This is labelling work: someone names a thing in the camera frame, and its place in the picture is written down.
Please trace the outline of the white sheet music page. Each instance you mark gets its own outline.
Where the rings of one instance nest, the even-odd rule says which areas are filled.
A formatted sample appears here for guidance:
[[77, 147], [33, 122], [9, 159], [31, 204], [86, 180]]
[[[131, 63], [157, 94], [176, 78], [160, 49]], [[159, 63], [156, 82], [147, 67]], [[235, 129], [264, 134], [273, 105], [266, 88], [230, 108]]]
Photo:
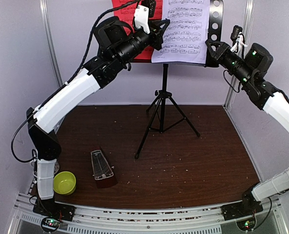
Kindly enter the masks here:
[[210, 17], [209, 0], [164, 0], [162, 19], [170, 20], [161, 50], [154, 50], [153, 63], [205, 64]]

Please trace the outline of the brown wooden metronome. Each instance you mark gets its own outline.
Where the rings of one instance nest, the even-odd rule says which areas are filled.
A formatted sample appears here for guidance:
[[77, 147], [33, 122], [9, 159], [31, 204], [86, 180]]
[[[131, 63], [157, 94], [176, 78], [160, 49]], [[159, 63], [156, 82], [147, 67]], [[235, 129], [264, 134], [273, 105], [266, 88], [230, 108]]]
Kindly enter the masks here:
[[101, 147], [91, 151], [91, 162], [93, 178], [98, 189], [110, 188], [118, 183], [114, 174], [114, 167], [108, 161]]

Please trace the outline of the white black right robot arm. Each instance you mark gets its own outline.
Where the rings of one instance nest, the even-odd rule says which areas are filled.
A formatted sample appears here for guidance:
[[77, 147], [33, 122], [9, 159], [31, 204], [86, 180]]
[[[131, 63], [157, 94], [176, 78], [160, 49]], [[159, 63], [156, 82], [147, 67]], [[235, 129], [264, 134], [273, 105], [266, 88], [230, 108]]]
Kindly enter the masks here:
[[[246, 56], [240, 58], [225, 42], [208, 39], [205, 44], [210, 57], [237, 78], [250, 101], [289, 133], [289, 98], [281, 89], [264, 80], [273, 62], [268, 50], [253, 43]], [[257, 202], [288, 190], [289, 168], [245, 192], [243, 201], [238, 204], [238, 211], [249, 215], [257, 207]]]

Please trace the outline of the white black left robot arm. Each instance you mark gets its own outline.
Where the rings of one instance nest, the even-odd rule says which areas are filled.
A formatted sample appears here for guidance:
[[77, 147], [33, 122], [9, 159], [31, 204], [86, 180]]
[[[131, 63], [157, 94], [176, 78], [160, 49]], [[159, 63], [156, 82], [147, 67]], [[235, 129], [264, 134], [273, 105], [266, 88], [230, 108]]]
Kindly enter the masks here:
[[47, 216], [58, 213], [54, 197], [54, 167], [61, 146], [54, 128], [58, 122], [89, 95], [107, 86], [123, 69], [130, 69], [132, 60], [148, 46], [161, 49], [163, 34], [170, 20], [149, 20], [147, 25], [126, 34], [129, 24], [118, 17], [101, 22], [94, 35], [99, 44], [98, 55], [80, 66], [74, 78], [30, 114], [28, 133], [37, 150], [37, 188], [39, 208]]

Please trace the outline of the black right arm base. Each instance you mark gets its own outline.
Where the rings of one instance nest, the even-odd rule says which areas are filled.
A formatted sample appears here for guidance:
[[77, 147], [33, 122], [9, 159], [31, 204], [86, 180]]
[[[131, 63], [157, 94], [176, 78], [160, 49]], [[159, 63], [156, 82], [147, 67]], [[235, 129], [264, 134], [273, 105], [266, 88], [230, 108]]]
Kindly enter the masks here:
[[263, 207], [252, 195], [243, 195], [240, 202], [223, 205], [221, 211], [224, 220], [227, 221], [262, 212]]

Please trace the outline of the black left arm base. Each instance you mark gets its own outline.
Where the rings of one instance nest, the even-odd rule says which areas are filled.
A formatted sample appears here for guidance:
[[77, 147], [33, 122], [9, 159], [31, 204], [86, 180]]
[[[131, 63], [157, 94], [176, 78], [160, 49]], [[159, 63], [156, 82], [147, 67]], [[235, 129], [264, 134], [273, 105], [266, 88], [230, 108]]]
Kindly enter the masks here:
[[75, 210], [75, 206], [57, 203], [52, 199], [37, 200], [33, 207], [33, 212], [36, 214], [62, 221], [72, 221]]

